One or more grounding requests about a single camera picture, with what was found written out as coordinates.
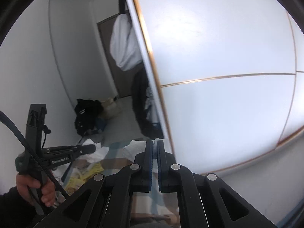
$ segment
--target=sleeve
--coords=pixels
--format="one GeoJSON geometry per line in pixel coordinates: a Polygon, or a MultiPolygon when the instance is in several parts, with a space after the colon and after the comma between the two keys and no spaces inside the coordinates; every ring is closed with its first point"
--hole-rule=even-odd
{"type": "Polygon", "coordinates": [[[0,227],[26,227],[36,215],[35,208],[11,188],[0,195],[0,227]]]}

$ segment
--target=gold trim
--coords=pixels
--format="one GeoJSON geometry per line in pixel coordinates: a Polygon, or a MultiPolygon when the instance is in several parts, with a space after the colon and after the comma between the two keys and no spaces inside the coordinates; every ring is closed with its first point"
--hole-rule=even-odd
{"type": "MultiPolygon", "coordinates": [[[[291,20],[289,18],[289,15],[288,15],[288,12],[286,11],[286,14],[287,14],[287,18],[288,18],[288,21],[289,21],[289,25],[290,25],[290,30],[291,30],[291,34],[292,34],[292,40],[293,40],[293,49],[294,49],[294,64],[295,64],[295,70],[297,70],[297,49],[296,49],[296,46],[295,46],[295,35],[294,35],[294,32],[293,32],[293,28],[292,28],[292,24],[291,24],[291,20]]],[[[294,97],[295,97],[295,85],[297,83],[297,75],[294,76],[294,84],[293,84],[293,92],[292,92],[292,97],[291,97],[291,103],[290,103],[290,107],[289,107],[289,111],[288,111],[288,115],[287,115],[287,118],[286,118],[286,122],[284,124],[284,127],[283,127],[283,130],[282,130],[282,133],[279,137],[279,140],[278,140],[278,143],[277,143],[277,146],[279,144],[279,141],[282,139],[282,136],[284,134],[284,131],[285,131],[285,128],[286,128],[286,125],[287,125],[287,122],[288,122],[288,119],[289,119],[289,116],[290,116],[290,113],[291,113],[291,109],[292,109],[292,104],[293,104],[293,100],[294,100],[294,97]]]]}
{"type": "Polygon", "coordinates": [[[201,82],[201,81],[210,81],[210,80],[234,78],[234,77],[245,77],[245,76],[259,76],[259,75],[295,75],[295,74],[293,74],[293,73],[234,74],[234,75],[216,76],[216,77],[203,78],[203,79],[195,79],[195,80],[190,80],[190,81],[180,81],[180,82],[175,82],[175,83],[171,83],[171,84],[161,85],[161,87],[171,87],[171,86],[177,86],[177,85],[183,85],[183,84],[189,84],[189,83],[195,83],[195,82],[201,82]]]}
{"type": "Polygon", "coordinates": [[[254,161],[254,160],[256,160],[256,159],[258,159],[258,158],[260,158],[260,157],[262,157],[262,156],[265,156],[265,155],[267,155],[267,154],[273,152],[274,150],[275,150],[275,148],[274,148],[274,149],[271,149],[270,151],[265,152],[265,153],[263,153],[263,154],[261,154],[261,155],[259,155],[259,156],[257,156],[257,157],[255,157],[255,158],[246,160],[246,161],[244,161],[244,162],[241,162],[241,163],[238,163],[238,164],[235,164],[235,165],[226,167],[226,168],[221,168],[221,169],[219,169],[219,170],[214,170],[214,171],[208,171],[208,172],[205,172],[205,173],[201,173],[200,175],[206,175],[206,174],[208,174],[208,173],[210,173],[210,172],[219,172],[219,171],[223,171],[223,170],[232,169],[232,168],[237,167],[237,166],[240,166],[240,165],[242,165],[242,164],[246,164],[246,163],[249,163],[249,162],[251,162],[251,161],[254,161]]]}
{"type": "Polygon", "coordinates": [[[135,6],[135,9],[136,9],[136,13],[137,13],[137,16],[138,16],[140,28],[141,28],[143,38],[144,38],[144,41],[145,41],[145,45],[146,45],[148,55],[149,55],[149,58],[150,58],[150,63],[151,63],[151,68],[152,68],[152,72],[153,72],[153,76],[154,76],[154,81],[155,81],[155,84],[156,84],[156,87],[157,87],[159,99],[161,101],[161,107],[162,107],[163,114],[164,114],[164,119],[165,119],[167,131],[168,131],[168,136],[169,136],[169,141],[170,141],[170,144],[171,144],[172,153],[175,156],[173,140],[172,140],[171,130],[170,130],[170,126],[169,126],[169,119],[168,119],[167,110],[166,110],[166,106],[165,106],[165,102],[164,102],[164,97],[163,97],[163,93],[162,93],[162,89],[161,89],[161,82],[159,80],[159,76],[158,76],[157,69],[156,69],[155,59],[154,59],[154,56],[153,56],[153,50],[152,50],[152,45],[151,45],[151,42],[150,42],[148,30],[147,30],[146,23],[145,23],[145,20],[143,18],[143,14],[141,12],[141,8],[140,8],[138,0],[133,0],[133,3],[134,3],[134,6],[135,6]]]}
{"type": "Polygon", "coordinates": [[[282,141],[279,141],[279,143],[277,144],[277,147],[281,147],[281,146],[285,145],[286,143],[288,143],[291,140],[293,140],[294,138],[296,138],[302,132],[304,132],[304,126],[302,126],[301,128],[299,128],[296,132],[292,133],[291,135],[287,136],[282,141]]]}

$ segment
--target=white wall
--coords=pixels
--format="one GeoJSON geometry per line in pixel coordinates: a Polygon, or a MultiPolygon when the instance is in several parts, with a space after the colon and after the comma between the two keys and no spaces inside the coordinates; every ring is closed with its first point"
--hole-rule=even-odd
{"type": "Polygon", "coordinates": [[[221,177],[277,224],[304,198],[304,137],[257,164],[221,177]]]}
{"type": "Polygon", "coordinates": [[[105,100],[116,96],[96,43],[89,2],[50,0],[54,55],[67,93],[76,99],[105,100]]]}
{"type": "Polygon", "coordinates": [[[92,8],[96,22],[101,22],[119,13],[118,0],[94,0],[92,1],[92,8]]]}
{"type": "MultiPolygon", "coordinates": [[[[79,136],[54,61],[48,1],[34,0],[0,47],[0,110],[25,135],[30,104],[45,103],[45,123],[52,130],[46,146],[73,145],[79,136]]],[[[15,158],[23,151],[20,142],[0,123],[0,193],[15,185],[15,158]]]]}

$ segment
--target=black cable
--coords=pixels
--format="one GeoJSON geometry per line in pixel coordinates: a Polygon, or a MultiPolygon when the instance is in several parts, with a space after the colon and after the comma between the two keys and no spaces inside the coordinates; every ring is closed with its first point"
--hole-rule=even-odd
{"type": "Polygon", "coordinates": [[[44,140],[43,140],[43,144],[42,144],[42,147],[41,147],[41,148],[43,148],[43,147],[44,147],[44,144],[45,144],[46,139],[47,139],[47,134],[46,134],[46,133],[44,133],[44,140]]]}
{"type": "Polygon", "coordinates": [[[81,139],[78,141],[77,145],[81,142],[81,140],[83,139],[84,136],[81,137],[81,139]]]}
{"type": "Polygon", "coordinates": [[[69,198],[69,195],[64,190],[64,188],[59,184],[56,178],[49,172],[49,170],[42,163],[41,159],[37,156],[34,150],[29,146],[24,136],[21,134],[16,125],[2,112],[0,111],[0,122],[2,122],[5,126],[9,128],[10,131],[17,137],[20,143],[24,146],[24,148],[29,152],[31,157],[35,160],[35,162],[39,165],[39,167],[45,172],[48,178],[53,182],[55,187],[60,191],[60,193],[64,196],[64,198],[69,198]]]}

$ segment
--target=yellow package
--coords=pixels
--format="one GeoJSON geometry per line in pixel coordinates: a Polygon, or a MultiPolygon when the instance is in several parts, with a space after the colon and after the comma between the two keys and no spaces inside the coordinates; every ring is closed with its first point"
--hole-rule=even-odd
{"type": "Polygon", "coordinates": [[[94,176],[97,173],[102,172],[104,169],[102,168],[100,162],[93,165],[93,167],[86,171],[84,174],[79,175],[79,178],[83,181],[89,180],[92,176],[94,176]]]}
{"type": "Polygon", "coordinates": [[[77,189],[79,189],[83,184],[85,183],[85,181],[78,179],[78,178],[74,178],[71,177],[69,179],[69,182],[67,183],[66,187],[64,188],[65,191],[71,195],[73,194],[77,189]]]}

